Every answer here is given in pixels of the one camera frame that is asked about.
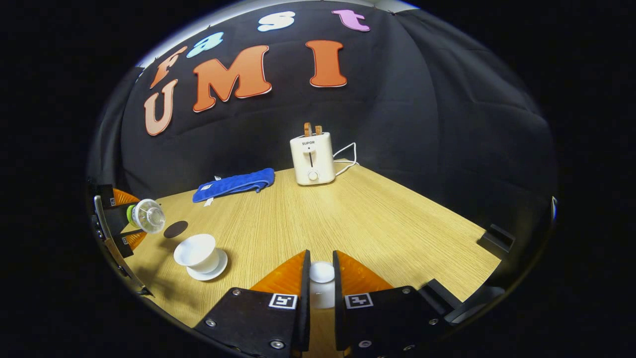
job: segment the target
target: wooden table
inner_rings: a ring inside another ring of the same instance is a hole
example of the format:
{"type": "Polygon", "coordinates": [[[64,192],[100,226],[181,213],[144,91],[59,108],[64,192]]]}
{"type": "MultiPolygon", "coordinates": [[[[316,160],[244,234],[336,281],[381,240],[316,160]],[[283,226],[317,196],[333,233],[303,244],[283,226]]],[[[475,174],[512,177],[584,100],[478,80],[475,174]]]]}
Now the wooden table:
{"type": "MultiPolygon", "coordinates": [[[[336,170],[346,164],[336,163],[336,170]]],[[[126,261],[156,296],[151,299],[190,327],[230,287],[250,288],[302,250],[312,261],[331,262],[340,250],[394,287],[419,288],[435,278],[461,301],[500,260],[479,245],[476,224],[364,167],[353,166],[327,185],[302,187],[294,170],[275,173],[271,187],[192,203],[195,190],[158,199],[166,227],[188,228],[168,239],[148,234],[126,261]],[[172,258],[177,245],[207,233],[227,252],[219,277],[200,282],[172,258]]],[[[304,357],[341,357],[335,350],[333,310],[311,311],[310,350],[304,357]]]]}

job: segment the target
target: white saucer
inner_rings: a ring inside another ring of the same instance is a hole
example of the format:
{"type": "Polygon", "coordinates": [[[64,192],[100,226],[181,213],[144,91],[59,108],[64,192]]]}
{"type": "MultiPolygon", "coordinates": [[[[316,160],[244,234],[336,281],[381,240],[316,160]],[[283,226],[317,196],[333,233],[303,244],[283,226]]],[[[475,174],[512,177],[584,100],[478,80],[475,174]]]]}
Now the white saucer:
{"type": "Polygon", "coordinates": [[[186,271],[188,272],[188,274],[190,275],[190,277],[194,278],[195,280],[199,280],[199,281],[207,281],[207,280],[212,280],[213,278],[217,277],[218,275],[220,275],[223,270],[225,270],[225,267],[228,265],[228,254],[226,254],[225,251],[221,250],[220,248],[217,248],[216,250],[219,250],[219,264],[218,266],[216,266],[215,269],[213,269],[212,271],[208,272],[208,273],[201,273],[201,272],[196,272],[195,270],[186,267],[186,271]]]}

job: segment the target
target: blue towel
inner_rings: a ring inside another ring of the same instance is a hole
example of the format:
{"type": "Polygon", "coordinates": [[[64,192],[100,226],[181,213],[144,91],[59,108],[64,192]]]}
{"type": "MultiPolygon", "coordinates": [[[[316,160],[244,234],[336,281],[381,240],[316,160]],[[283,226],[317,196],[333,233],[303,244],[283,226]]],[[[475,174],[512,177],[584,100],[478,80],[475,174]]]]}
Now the blue towel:
{"type": "Polygon", "coordinates": [[[235,175],[221,180],[201,184],[197,192],[192,196],[192,202],[198,203],[211,197],[218,197],[236,192],[244,192],[269,187],[274,183],[274,169],[265,168],[251,174],[235,175]]]}

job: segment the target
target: power cord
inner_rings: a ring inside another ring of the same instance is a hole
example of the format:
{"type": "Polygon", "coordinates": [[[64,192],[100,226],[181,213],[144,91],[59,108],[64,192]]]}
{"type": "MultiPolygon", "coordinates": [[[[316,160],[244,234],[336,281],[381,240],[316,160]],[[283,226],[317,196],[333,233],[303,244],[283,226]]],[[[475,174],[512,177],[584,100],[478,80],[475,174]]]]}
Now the power cord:
{"type": "Polygon", "coordinates": [[[347,145],[346,147],[342,148],[341,150],[337,151],[337,152],[333,155],[333,157],[335,158],[335,157],[336,157],[336,155],[338,155],[340,152],[342,152],[343,150],[345,150],[345,149],[347,149],[348,147],[351,147],[351,146],[354,146],[354,160],[353,160],[353,161],[346,161],[345,159],[341,159],[341,160],[339,160],[339,161],[333,161],[334,163],[351,163],[351,164],[349,164],[348,166],[345,166],[344,168],[342,168],[342,170],[341,170],[341,171],[337,172],[337,173],[336,173],[336,176],[338,176],[338,175],[340,175],[340,174],[344,173],[347,169],[351,168],[352,166],[354,166],[354,165],[356,165],[356,164],[360,165],[360,163],[358,163],[358,162],[357,162],[357,150],[356,150],[356,143],[355,143],[355,142],[353,142],[353,143],[351,143],[351,144],[347,145]]]}

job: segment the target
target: bolt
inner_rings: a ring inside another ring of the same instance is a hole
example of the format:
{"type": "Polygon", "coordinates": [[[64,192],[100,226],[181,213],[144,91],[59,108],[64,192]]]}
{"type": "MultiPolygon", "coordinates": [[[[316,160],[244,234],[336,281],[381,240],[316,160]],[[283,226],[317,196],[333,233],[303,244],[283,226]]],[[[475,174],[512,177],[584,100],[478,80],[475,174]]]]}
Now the bolt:
{"type": "Polygon", "coordinates": [[[285,347],[285,343],[283,343],[281,341],[271,341],[270,342],[270,346],[272,346],[272,348],[276,348],[276,349],[283,349],[285,347]]]}

